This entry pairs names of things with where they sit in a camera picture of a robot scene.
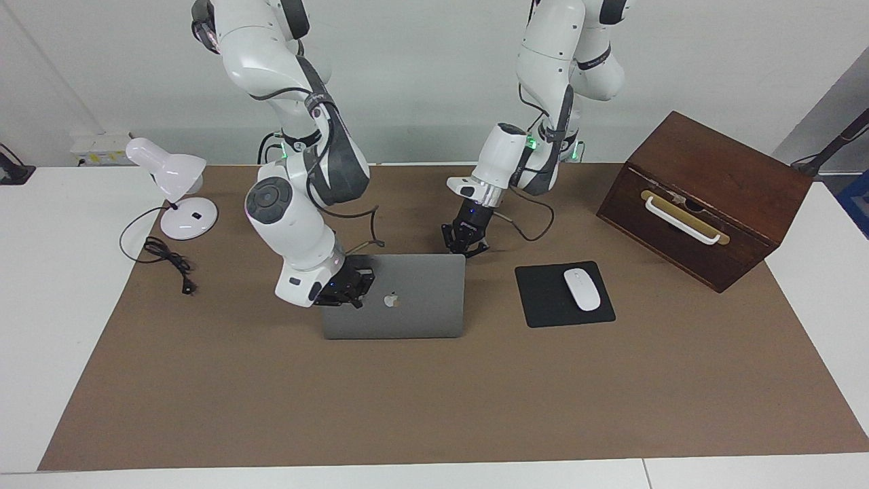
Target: silver laptop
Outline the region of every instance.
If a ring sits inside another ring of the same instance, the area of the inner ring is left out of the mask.
[[[375,281],[350,304],[321,307],[327,339],[458,338],[464,323],[462,255],[355,255]]]

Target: lamp base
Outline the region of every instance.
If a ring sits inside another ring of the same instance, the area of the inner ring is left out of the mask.
[[[18,165],[15,170],[15,176],[9,175],[0,179],[0,185],[24,185],[30,180],[33,172],[36,171],[36,166]]]
[[[160,230],[170,239],[186,241],[208,232],[217,222],[217,206],[207,198],[185,198],[176,202],[160,219]]]

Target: brown wooden box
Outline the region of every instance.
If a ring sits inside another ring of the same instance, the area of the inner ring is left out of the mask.
[[[622,167],[598,216],[722,292],[781,245],[811,183],[671,112]]]

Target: drawer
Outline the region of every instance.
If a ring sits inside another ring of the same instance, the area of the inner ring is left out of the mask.
[[[628,165],[598,216],[719,292],[774,249]]]

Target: desk lamp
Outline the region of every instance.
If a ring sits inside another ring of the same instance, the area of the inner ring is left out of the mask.
[[[144,137],[127,144],[127,157],[147,170],[169,201],[160,229],[169,238],[183,241],[205,234],[217,221],[217,206],[207,198],[182,197],[202,188],[205,160],[171,154]]]

